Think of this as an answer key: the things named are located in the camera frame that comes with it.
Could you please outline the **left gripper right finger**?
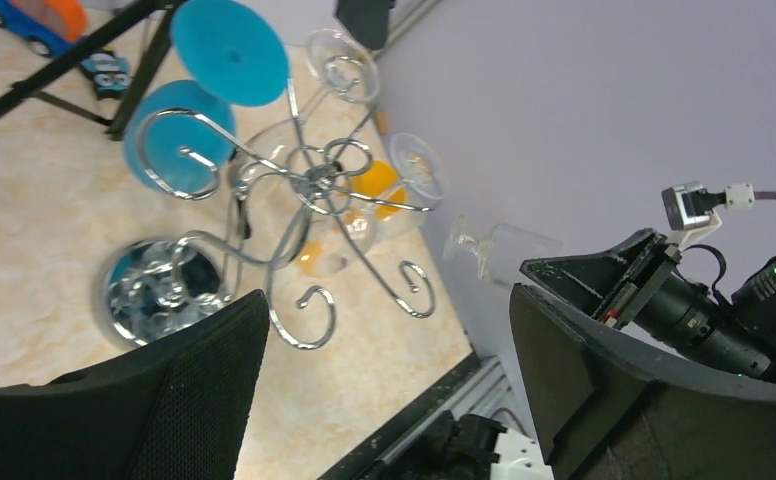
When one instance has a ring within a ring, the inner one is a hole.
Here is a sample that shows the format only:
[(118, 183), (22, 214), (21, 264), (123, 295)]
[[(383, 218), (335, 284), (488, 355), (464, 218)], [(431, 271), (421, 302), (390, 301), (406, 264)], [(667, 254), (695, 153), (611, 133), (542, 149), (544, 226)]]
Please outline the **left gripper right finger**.
[(776, 479), (776, 385), (715, 370), (515, 285), (509, 315), (558, 479)]

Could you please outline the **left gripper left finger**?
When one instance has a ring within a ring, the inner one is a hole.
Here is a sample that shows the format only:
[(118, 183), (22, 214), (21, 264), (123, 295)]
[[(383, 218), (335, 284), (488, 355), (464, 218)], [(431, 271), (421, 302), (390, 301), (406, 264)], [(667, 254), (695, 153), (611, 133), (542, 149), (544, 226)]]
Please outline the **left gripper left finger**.
[(269, 335), (255, 290), (143, 347), (0, 388), (0, 479), (231, 479)]

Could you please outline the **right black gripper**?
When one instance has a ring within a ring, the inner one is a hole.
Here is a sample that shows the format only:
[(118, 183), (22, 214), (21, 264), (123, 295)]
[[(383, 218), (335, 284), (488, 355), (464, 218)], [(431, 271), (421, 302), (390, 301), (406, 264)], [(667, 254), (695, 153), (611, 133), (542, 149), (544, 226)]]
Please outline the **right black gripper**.
[(621, 330), (681, 261), (681, 248), (652, 228), (597, 253), (524, 260), (519, 272), (601, 324)]

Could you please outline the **yellow plastic wine glass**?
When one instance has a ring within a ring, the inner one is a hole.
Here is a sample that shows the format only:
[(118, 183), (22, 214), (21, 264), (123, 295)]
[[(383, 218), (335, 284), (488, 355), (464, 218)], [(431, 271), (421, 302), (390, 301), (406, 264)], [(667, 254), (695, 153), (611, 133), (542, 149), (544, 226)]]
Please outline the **yellow plastic wine glass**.
[[(374, 160), (369, 170), (351, 178), (351, 186), (352, 190), (357, 193), (376, 198), (391, 190), (399, 180), (398, 174), (388, 163)], [(389, 196), (388, 200), (395, 203), (405, 203), (405, 189), (400, 187)], [(399, 208), (392, 206), (376, 206), (375, 217), (377, 220), (386, 220), (399, 210)]]

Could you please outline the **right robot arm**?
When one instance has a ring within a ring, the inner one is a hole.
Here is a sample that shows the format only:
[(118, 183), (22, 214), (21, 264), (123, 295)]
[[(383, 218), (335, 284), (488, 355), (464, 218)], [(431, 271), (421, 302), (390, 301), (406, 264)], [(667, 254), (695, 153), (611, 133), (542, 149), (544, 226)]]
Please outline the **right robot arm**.
[(608, 328), (635, 324), (689, 360), (776, 384), (776, 256), (725, 296), (680, 274), (687, 251), (641, 229), (604, 251), (529, 259), (520, 271)]

